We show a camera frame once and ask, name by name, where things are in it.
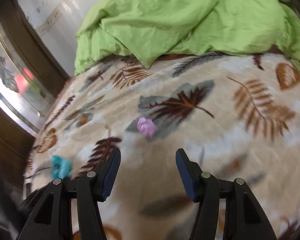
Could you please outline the leaf pattern bed blanket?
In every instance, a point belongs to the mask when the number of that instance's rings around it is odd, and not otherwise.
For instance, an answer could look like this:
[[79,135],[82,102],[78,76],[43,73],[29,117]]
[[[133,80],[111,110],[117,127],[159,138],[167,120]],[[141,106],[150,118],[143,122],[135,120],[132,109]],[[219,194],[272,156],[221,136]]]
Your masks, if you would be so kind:
[[[138,132],[140,117],[158,130]],[[243,178],[277,236],[300,224],[300,73],[283,55],[165,57],[145,69],[112,57],[66,85],[36,139],[25,173],[32,192],[51,179],[53,155],[72,178],[113,148],[121,165],[99,205],[109,239],[188,239],[197,213],[175,152],[202,170]]]

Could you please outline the purple crumpled paper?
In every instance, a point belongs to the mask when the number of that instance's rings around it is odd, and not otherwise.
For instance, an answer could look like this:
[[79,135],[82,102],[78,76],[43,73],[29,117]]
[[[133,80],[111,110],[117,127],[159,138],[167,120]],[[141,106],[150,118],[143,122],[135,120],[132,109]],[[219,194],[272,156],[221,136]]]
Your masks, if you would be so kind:
[[155,135],[158,128],[151,119],[140,117],[137,122],[138,132],[143,136],[151,138]]

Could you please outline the green quilt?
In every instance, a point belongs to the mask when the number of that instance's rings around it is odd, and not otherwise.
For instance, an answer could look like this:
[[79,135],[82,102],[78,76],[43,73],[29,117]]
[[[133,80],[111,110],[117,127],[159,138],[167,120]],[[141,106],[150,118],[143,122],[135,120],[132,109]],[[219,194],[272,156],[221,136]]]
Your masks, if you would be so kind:
[[76,40],[76,74],[110,55],[133,55],[149,68],[164,54],[245,55],[271,47],[300,72],[300,19],[287,0],[101,0]]

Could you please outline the teal wrapper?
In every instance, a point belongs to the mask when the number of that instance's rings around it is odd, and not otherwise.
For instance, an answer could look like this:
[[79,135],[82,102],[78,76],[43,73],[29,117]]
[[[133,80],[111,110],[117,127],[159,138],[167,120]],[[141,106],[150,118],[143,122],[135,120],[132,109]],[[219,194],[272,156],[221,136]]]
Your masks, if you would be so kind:
[[51,179],[70,178],[72,172],[72,161],[53,155],[51,158]]

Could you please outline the stained glass wooden door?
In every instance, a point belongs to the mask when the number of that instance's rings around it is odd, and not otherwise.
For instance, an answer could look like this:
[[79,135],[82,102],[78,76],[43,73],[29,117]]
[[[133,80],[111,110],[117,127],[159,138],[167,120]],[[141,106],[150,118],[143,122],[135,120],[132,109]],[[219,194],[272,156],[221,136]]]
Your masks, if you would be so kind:
[[32,145],[68,79],[18,1],[5,0],[0,7],[0,167],[18,191]]

